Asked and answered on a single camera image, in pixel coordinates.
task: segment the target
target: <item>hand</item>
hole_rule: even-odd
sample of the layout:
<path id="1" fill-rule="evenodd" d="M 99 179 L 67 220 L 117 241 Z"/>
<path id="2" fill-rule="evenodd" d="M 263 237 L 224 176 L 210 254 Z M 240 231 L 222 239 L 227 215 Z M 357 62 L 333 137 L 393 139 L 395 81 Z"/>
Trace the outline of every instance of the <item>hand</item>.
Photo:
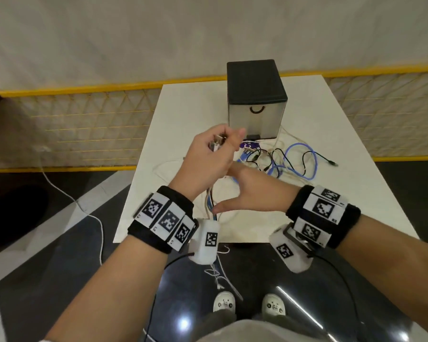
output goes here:
<path id="1" fill-rule="evenodd" d="M 227 134 L 223 146 L 212 152 L 208 144 L 216 134 Z M 214 126 L 197 134 L 190 145 L 183 164 L 168 187 L 185 195 L 189 200 L 212 187 L 223 178 L 233 163 L 233 155 L 238 151 L 245 136 L 245 128 L 233 130 L 228 125 Z"/>
<path id="2" fill-rule="evenodd" d="M 227 175 L 238 181 L 240 195 L 219 202 L 212 209 L 214 214 L 232 210 L 286 212 L 300 189 L 238 162 L 233 162 Z"/>

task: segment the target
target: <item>tabletop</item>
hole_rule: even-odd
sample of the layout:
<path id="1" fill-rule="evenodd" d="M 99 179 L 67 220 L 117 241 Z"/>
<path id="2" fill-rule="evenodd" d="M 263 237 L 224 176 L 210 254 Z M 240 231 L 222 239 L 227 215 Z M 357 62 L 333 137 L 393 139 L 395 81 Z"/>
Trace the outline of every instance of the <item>tabletop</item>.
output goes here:
<path id="1" fill-rule="evenodd" d="M 330 166 L 319 159 L 312 183 L 346 196 L 363 214 L 418 238 L 323 77 L 284 77 L 282 82 L 288 102 L 277 139 L 280 146 L 285 149 L 299 138 L 339 164 Z M 226 81 L 163 86 L 114 242 L 125 238 L 133 213 L 149 192 L 174 177 L 194 136 L 221 123 L 228 123 Z M 272 146 L 275 142 L 265 143 Z M 295 151 L 292 162 L 301 161 L 301 150 Z M 313 162 L 307 162 L 308 170 L 313 170 Z M 295 169 L 302 169 L 301 164 Z M 290 176 L 284 180 L 303 185 Z M 219 180 L 213 188 L 215 201 L 238 194 L 231 178 Z M 194 204 L 194 217 L 206 218 L 203 199 L 197 198 Z M 219 242 L 268 242 L 277 227 L 288 223 L 281 212 L 253 211 L 226 212 L 219 221 Z"/>

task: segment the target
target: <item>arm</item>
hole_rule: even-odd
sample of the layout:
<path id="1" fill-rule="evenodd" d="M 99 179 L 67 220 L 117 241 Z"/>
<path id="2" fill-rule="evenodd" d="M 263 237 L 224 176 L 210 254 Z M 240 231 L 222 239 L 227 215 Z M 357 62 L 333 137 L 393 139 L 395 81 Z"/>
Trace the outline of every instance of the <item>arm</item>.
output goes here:
<path id="1" fill-rule="evenodd" d="M 213 212 L 286 212 L 300 187 L 234 163 L 228 173 L 240 185 L 237 198 Z M 428 244 L 362 215 L 337 247 L 360 274 L 393 304 L 428 331 Z"/>
<path id="2" fill-rule="evenodd" d="M 208 143 L 227 133 L 221 149 Z M 193 201 L 225 176 L 245 130 L 215 126 L 197 135 L 170 188 Z M 54 342 L 137 341 L 154 299 L 167 255 L 133 236 L 117 247 L 73 302 L 62 313 L 46 339 Z"/>

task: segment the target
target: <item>black box lid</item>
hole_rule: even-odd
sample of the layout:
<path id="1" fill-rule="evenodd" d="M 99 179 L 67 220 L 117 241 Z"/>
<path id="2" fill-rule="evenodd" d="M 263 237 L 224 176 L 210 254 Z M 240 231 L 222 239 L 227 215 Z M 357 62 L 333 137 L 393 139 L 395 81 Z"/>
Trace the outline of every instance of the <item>black box lid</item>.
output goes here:
<path id="1" fill-rule="evenodd" d="M 287 101 L 274 60 L 227 63 L 229 104 L 270 104 Z"/>

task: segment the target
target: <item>black drawer handle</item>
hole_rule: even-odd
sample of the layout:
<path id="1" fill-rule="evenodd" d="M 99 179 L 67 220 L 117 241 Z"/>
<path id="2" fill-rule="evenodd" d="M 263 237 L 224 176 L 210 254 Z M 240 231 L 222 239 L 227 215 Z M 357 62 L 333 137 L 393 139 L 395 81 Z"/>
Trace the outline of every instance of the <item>black drawer handle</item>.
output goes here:
<path id="1" fill-rule="evenodd" d="M 254 111 L 254 109 L 252 109 L 252 107 L 249 108 L 251 110 L 252 114 L 260 114 L 263 110 L 265 110 L 265 106 L 263 106 L 258 112 Z"/>

